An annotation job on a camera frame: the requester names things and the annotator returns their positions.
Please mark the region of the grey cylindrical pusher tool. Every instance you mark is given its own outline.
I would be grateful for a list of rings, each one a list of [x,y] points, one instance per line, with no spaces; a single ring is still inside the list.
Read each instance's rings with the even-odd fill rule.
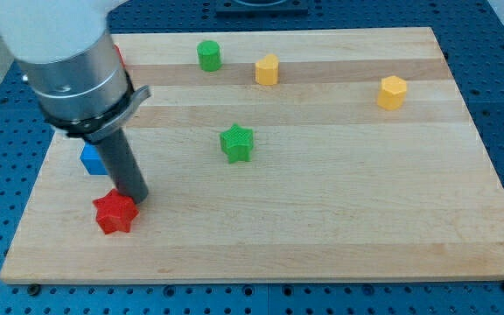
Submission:
[[[143,202],[148,196],[148,186],[123,129],[111,133],[94,147],[116,190],[131,197],[135,204]]]

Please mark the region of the red block behind arm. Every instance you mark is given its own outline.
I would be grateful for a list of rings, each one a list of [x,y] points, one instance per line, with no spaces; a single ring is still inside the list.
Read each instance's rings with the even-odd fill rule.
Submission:
[[[125,68],[125,63],[120,48],[117,45],[114,45],[114,48],[120,60],[121,66]]]

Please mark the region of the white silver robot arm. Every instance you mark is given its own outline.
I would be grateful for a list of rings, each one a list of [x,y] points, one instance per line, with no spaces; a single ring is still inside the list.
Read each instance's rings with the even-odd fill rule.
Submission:
[[[120,194],[144,201],[148,187],[123,126],[150,97],[134,88],[109,32],[118,1],[0,0],[0,36],[38,98],[45,119],[97,150]]]

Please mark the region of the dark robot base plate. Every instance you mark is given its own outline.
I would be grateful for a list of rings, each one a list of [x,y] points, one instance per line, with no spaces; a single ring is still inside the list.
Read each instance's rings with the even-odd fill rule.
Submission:
[[[306,14],[309,10],[309,0],[215,0],[214,7],[217,16],[233,16],[237,14]]]

